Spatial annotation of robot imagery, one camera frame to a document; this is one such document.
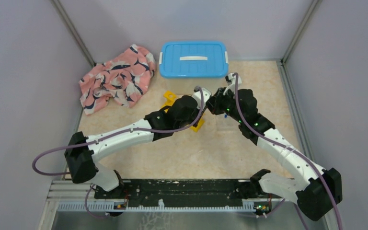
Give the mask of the yellow test tube rack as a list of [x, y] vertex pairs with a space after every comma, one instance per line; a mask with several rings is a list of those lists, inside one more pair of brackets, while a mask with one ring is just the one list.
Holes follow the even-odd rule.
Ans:
[[[163, 97], [165, 98], [166, 101], [164, 102], [162, 108], [167, 107], [167, 106], [172, 106], [173, 103], [176, 101], [176, 99], [178, 99], [178, 96], [175, 93], [171, 92], [171, 91], [166, 91], [163, 94]], [[198, 123], [194, 126], [191, 126], [190, 129], [193, 132], [197, 133], [201, 129], [201, 127], [203, 126], [204, 122], [205, 122], [204, 118], [201, 117], [199, 119]]]

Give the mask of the blue plastic bin lid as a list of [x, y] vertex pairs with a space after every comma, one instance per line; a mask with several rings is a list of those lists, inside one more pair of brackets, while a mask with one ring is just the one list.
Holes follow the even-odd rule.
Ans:
[[161, 48], [159, 71], [167, 79], [222, 78], [228, 70], [228, 52], [220, 41], [172, 41]]

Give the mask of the pink patterned cloth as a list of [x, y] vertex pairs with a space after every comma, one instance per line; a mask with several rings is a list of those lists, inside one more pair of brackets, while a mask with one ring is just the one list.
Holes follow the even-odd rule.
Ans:
[[153, 54], [136, 44], [107, 62], [97, 63], [79, 80], [84, 113], [98, 112], [111, 99], [120, 106], [132, 108], [147, 93], [156, 70]]

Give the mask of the clear plastic tube rack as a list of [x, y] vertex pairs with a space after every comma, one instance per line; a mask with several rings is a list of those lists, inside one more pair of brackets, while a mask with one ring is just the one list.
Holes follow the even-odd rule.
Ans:
[[230, 116], [225, 119], [224, 115], [226, 114], [216, 116], [217, 131], [224, 132], [238, 130], [239, 123]]

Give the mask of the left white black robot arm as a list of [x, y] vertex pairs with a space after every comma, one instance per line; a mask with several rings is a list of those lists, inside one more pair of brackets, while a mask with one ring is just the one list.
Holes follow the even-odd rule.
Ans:
[[196, 125], [209, 98], [210, 95], [201, 92], [184, 95], [172, 106], [165, 106], [123, 128], [90, 136], [81, 131], [73, 134], [64, 154], [72, 182], [90, 182], [112, 198], [121, 197], [125, 186], [120, 175], [101, 165], [100, 160], [127, 147], [167, 138]]

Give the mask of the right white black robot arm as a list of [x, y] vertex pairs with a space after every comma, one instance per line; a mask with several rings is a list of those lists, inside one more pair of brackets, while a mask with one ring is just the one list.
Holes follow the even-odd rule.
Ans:
[[251, 177], [251, 193], [281, 196], [296, 204], [312, 221], [320, 220], [342, 199], [342, 177], [335, 169], [325, 169], [292, 146], [275, 125], [258, 112], [257, 100], [250, 89], [237, 93], [219, 88], [206, 107], [213, 115], [226, 114], [238, 122], [242, 135], [267, 151], [293, 177], [279, 176], [262, 169]]

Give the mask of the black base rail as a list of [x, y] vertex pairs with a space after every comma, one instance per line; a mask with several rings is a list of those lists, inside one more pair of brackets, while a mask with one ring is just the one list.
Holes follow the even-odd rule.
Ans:
[[269, 194], [259, 193], [249, 179], [129, 179], [112, 191], [96, 186], [96, 199], [121, 199], [129, 207], [241, 207], [247, 199], [268, 202]]

